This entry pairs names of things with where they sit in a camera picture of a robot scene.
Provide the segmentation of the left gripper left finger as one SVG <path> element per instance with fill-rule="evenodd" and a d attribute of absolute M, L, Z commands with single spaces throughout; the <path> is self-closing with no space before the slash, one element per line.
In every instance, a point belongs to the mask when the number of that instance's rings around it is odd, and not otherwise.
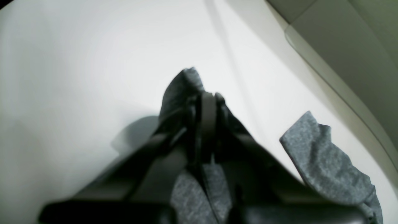
<path fill-rule="evenodd" d="M 47 204 L 40 224 L 176 224 L 174 184 L 197 168 L 204 94 L 194 95 L 160 121 L 133 155 L 68 200 Z"/>

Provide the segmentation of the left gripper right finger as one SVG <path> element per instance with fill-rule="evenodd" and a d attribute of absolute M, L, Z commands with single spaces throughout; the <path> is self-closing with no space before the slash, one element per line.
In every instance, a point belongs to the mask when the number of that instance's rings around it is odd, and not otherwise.
<path fill-rule="evenodd" d="M 223 169 L 232 207 L 227 224 L 368 224 L 300 183 L 238 123 L 220 94 L 205 93 L 205 152 Z"/>

